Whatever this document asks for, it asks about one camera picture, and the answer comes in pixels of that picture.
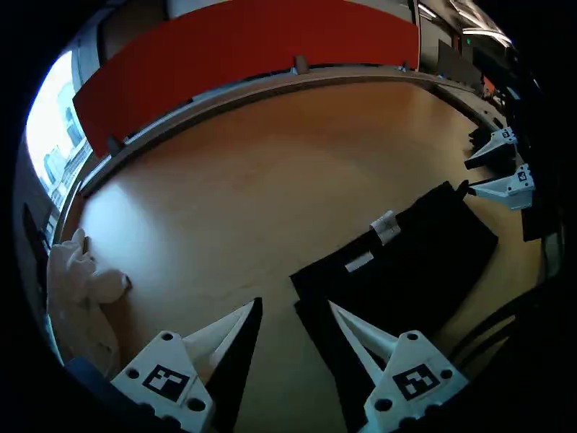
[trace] wooden table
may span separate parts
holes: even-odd
[[[236,431],[344,432],[289,276],[444,180],[488,177],[463,165],[474,128],[411,84],[348,84],[244,106],[145,153],[87,201],[81,220],[95,258],[133,282],[105,308],[123,361],[160,330],[188,335],[261,296]],[[499,246],[435,338],[445,352],[539,271],[539,244],[523,243],[518,213],[466,200]]]

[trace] black garment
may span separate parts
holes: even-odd
[[[369,230],[291,276],[299,297],[327,297],[398,335],[431,336],[455,312],[485,269],[497,237],[463,202],[467,184],[442,183],[397,215],[401,233],[386,245]],[[374,259],[345,268],[371,251]]]
[[[445,182],[397,215],[401,233],[386,245],[370,230],[291,279],[301,322],[335,378],[349,432],[365,423],[373,382],[341,332],[327,299],[397,336],[437,331],[479,279],[497,237],[463,202],[468,184]],[[371,251],[353,272],[345,268]]]

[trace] white tag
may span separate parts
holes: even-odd
[[[361,266],[366,265],[369,261],[371,261],[373,259],[374,259],[373,253],[371,253],[370,251],[367,251],[366,253],[357,257],[355,260],[347,263],[345,265],[345,267],[347,268],[347,271],[349,271],[349,272],[356,271]]]
[[[397,224],[395,211],[387,211],[385,215],[371,223],[371,228],[379,236],[383,245],[401,233],[401,228]]]

